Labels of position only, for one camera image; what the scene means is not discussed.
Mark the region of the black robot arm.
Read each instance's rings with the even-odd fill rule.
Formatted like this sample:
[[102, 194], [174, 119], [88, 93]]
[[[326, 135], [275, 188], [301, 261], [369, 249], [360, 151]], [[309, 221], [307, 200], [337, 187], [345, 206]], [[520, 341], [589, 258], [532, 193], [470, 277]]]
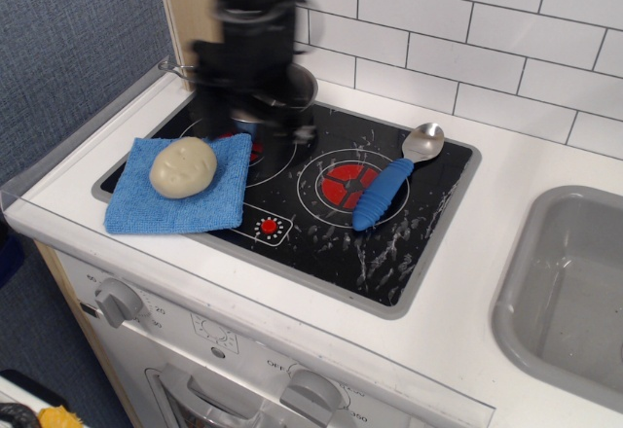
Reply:
[[315, 77], [295, 64], [296, 7], [303, 0], [217, 0], [219, 43], [197, 40], [194, 71], [206, 135], [244, 132], [266, 148], [315, 138]]

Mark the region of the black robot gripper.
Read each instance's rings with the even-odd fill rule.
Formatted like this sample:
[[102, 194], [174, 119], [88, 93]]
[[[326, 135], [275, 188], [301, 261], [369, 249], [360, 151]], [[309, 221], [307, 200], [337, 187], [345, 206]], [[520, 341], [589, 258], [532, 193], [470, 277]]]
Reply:
[[[265, 12], [232, 11], [219, 5], [224, 41], [197, 40], [192, 49], [199, 59], [199, 73], [224, 78], [235, 89], [255, 89], [284, 74], [294, 62], [296, 6], [278, 4]], [[197, 78], [197, 110], [202, 118], [202, 136], [217, 139], [234, 133], [227, 88], [218, 81]], [[263, 127], [264, 148], [272, 155], [316, 138], [312, 107], [271, 108]]]

